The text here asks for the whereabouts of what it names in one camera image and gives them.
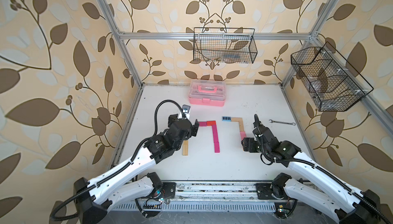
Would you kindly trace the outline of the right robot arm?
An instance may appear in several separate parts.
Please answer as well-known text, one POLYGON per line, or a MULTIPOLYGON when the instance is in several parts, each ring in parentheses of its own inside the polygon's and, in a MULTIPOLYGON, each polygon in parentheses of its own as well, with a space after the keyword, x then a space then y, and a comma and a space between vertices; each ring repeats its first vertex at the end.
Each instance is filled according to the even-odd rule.
POLYGON ((260 153, 265 165, 282 164, 314 185, 309 187, 280 173, 263 191, 264 194, 278 200, 288 197, 299 200, 338 224, 390 223, 381 211, 380 197, 376 193, 351 186, 313 161, 292 142, 279 141, 258 115, 254 116, 253 126, 253 137, 242 140, 244 151, 260 153))

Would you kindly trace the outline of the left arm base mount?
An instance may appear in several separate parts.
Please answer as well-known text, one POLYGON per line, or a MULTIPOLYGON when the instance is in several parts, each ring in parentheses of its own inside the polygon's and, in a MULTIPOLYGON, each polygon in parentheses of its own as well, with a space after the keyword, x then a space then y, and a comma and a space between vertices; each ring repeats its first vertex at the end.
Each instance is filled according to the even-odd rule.
POLYGON ((156 208, 162 206, 163 203, 168 204, 169 200, 175 197, 176 186, 175 182, 164 182, 162 186, 154 188, 152 193, 142 197, 143 208, 156 208))

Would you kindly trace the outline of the magenta block bottom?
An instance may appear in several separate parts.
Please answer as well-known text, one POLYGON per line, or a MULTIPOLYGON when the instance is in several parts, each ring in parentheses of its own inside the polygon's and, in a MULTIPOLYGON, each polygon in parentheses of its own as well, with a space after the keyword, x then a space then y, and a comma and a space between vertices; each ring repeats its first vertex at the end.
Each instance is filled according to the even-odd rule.
POLYGON ((220 144, 219 144, 219 142, 214 143, 214 150, 215 150, 215 153, 220 153, 220 144))

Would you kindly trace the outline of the wooden block horizontal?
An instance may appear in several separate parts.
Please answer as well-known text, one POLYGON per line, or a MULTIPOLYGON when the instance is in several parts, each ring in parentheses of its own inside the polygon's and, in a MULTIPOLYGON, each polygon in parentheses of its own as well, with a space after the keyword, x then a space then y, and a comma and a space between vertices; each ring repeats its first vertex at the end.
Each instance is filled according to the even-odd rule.
POLYGON ((231 118, 231 121, 232 121, 232 122, 242 123, 242 122, 243 122, 243 119, 240 118, 240 117, 232 117, 232 118, 231 118))

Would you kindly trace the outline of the red block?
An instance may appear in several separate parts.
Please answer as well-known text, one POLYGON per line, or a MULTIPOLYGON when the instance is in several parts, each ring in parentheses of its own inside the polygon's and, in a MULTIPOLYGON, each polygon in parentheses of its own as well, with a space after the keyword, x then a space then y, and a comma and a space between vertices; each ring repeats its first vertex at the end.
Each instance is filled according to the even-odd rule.
POLYGON ((216 125, 216 121, 207 121, 207 126, 214 126, 216 125))

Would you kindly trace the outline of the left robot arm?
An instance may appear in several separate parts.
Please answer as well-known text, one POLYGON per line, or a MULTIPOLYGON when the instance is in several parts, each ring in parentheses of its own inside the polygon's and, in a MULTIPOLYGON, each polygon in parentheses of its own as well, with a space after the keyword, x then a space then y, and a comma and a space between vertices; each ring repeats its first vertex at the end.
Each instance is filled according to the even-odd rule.
POLYGON ((190 106, 178 105, 179 114, 170 115, 168 128, 155 131, 142 140, 134 154, 104 174, 74 183, 74 195, 55 207, 50 220, 62 222, 77 218, 82 224, 97 224, 115 207, 132 199, 157 197, 162 192, 162 181, 156 173, 132 182, 144 170, 157 165, 181 149, 183 142, 196 136, 199 122, 189 120, 190 106))

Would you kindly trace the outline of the light pink block top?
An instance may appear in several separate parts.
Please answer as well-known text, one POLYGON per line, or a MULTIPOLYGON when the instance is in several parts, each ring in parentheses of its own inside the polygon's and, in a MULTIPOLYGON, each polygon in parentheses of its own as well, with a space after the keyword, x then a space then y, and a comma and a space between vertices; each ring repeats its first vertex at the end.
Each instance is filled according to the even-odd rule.
POLYGON ((244 131, 240 131, 240 136, 241 136, 241 141, 247 137, 246 133, 244 131))

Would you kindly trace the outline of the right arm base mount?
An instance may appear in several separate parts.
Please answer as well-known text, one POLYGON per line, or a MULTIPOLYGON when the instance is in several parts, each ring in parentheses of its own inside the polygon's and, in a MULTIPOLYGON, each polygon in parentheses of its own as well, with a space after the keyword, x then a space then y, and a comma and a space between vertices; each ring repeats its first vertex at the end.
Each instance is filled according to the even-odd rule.
POLYGON ((283 190, 280 192, 279 196, 275 196, 273 187, 270 183, 256 183, 255 188, 258 200, 294 200, 294 198, 287 196, 283 190))

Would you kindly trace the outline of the wooden dotted block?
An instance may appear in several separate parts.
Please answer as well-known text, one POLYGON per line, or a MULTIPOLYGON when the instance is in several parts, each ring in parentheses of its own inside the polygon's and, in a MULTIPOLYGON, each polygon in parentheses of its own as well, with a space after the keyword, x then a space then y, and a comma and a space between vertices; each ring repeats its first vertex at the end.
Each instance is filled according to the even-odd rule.
POLYGON ((238 121, 238 124, 239 124, 240 132, 244 132, 245 130, 244 130, 244 123, 243 123, 243 121, 238 121))

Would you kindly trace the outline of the blue striped block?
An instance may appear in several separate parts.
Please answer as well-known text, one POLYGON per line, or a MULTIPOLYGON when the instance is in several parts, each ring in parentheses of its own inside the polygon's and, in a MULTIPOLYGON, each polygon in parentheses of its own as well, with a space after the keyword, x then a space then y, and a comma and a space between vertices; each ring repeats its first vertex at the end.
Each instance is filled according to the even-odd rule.
POLYGON ((224 122, 231 122, 232 121, 232 117, 230 117, 230 116, 223 116, 222 117, 222 121, 224 121, 224 122))

